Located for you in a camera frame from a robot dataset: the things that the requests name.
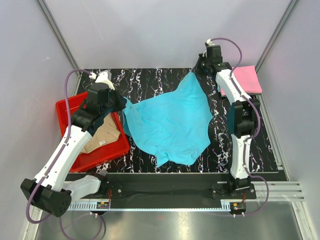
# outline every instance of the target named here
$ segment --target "turquoise t-shirt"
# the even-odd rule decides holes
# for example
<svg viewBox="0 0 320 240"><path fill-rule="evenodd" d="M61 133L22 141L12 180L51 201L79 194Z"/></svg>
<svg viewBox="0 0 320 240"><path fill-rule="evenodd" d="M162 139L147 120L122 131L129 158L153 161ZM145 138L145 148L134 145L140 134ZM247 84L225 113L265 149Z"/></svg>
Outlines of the turquoise t-shirt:
<svg viewBox="0 0 320 240"><path fill-rule="evenodd" d="M189 72L175 91L132 104L127 99L124 132L142 151L155 155L157 166L167 161L192 165L210 144L213 118L206 94Z"/></svg>

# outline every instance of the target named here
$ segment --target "tan garment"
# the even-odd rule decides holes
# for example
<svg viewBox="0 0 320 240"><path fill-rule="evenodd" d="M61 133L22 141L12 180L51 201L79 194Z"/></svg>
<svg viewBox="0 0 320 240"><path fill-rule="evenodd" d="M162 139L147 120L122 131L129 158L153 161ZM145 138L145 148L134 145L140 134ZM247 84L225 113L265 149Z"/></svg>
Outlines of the tan garment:
<svg viewBox="0 0 320 240"><path fill-rule="evenodd" d="M116 142L119 135L120 131L117 129L111 114L108 114L104 118L103 124L97 129L93 137L84 146L80 153L89 154L101 146Z"/></svg>

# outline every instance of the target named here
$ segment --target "pink cloth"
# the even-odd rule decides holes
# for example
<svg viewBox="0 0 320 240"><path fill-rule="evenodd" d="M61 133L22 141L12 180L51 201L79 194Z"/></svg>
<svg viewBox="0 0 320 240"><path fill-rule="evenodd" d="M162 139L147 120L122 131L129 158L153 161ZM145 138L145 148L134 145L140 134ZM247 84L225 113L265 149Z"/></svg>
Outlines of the pink cloth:
<svg viewBox="0 0 320 240"><path fill-rule="evenodd" d="M262 93L255 66L239 66L235 69L233 74L247 94ZM222 88L220 91L222 96L226 95Z"/></svg>

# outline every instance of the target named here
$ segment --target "white wall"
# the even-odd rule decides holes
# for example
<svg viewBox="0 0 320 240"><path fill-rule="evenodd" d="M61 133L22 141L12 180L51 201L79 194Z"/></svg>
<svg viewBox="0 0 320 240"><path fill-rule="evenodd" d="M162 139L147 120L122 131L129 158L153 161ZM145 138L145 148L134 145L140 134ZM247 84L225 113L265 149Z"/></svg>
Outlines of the white wall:
<svg viewBox="0 0 320 240"><path fill-rule="evenodd" d="M320 1L300 1L258 72L290 176L320 236Z"/></svg>
<svg viewBox="0 0 320 240"><path fill-rule="evenodd" d="M290 0L46 0L81 68L193 67L226 37L255 65ZM224 59L238 61L223 43Z"/></svg>
<svg viewBox="0 0 320 240"><path fill-rule="evenodd" d="M36 1L0 0L0 33L0 239L20 240L27 204L20 184L57 146L55 103L71 67Z"/></svg>

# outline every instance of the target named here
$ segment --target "marble table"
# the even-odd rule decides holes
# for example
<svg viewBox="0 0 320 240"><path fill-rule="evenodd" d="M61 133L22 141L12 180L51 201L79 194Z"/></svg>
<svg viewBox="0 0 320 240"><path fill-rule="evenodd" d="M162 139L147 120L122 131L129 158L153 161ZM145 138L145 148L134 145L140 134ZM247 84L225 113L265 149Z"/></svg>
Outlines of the marble table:
<svg viewBox="0 0 320 240"><path fill-rule="evenodd" d="M90 69L95 73L105 69ZM174 91L191 68L150 68L150 69L109 69L112 82L121 95L134 104L157 95ZM78 94L94 81L87 74L81 76ZM227 115L230 104L221 98L215 81L208 76L200 76L199 83L207 95L213 119L208 127L210 145L193 165L167 162L156 166L155 156L141 151L133 139L128 137L130 151L127 155L104 163L93 171L106 170L110 173L221 173L227 172L232 161L232 139L227 130ZM261 130L252 140L250 149L250 170L252 172L277 172L277 163L269 141L267 130L261 118Z"/></svg>

